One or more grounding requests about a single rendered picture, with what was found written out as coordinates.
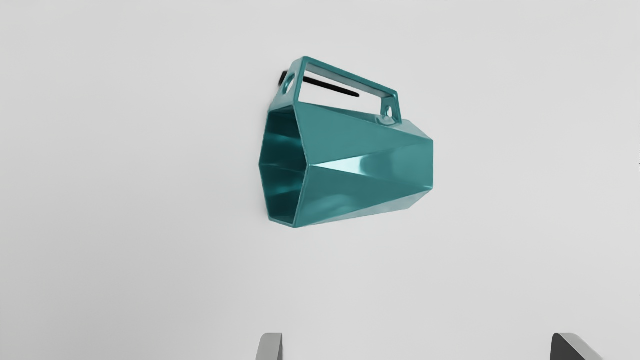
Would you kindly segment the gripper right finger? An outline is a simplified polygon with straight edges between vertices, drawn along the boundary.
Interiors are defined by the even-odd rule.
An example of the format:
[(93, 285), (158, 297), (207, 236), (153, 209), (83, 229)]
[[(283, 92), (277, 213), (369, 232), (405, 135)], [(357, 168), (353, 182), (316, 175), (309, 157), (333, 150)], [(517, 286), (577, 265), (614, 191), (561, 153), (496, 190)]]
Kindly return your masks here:
[(554, 333), (551, 337), (551, 360), (604, 360), (576, 333)]

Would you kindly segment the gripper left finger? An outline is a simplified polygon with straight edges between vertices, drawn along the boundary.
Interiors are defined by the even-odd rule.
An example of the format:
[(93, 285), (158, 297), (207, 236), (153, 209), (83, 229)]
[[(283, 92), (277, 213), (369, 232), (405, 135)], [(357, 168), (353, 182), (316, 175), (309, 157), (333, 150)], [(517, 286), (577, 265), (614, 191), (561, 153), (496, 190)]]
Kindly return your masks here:
[(282, 333), (264, 333), (260, 338), (255, 360), (283, 360)]

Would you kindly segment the teal faceted mug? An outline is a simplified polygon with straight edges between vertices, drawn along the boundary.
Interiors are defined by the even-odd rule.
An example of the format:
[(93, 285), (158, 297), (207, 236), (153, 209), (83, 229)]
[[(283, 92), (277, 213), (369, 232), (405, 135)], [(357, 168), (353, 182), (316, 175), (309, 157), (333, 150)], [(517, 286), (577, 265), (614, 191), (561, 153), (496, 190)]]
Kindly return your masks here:
[[(300, 100), (305, 73), (377, 96), (377, 113)], [(406, 210), (434, 187), (434, 141), (402, 118), (398, 92), (304, 56), (267, 112), (258, 162), (270, 221), (291, 228)]]

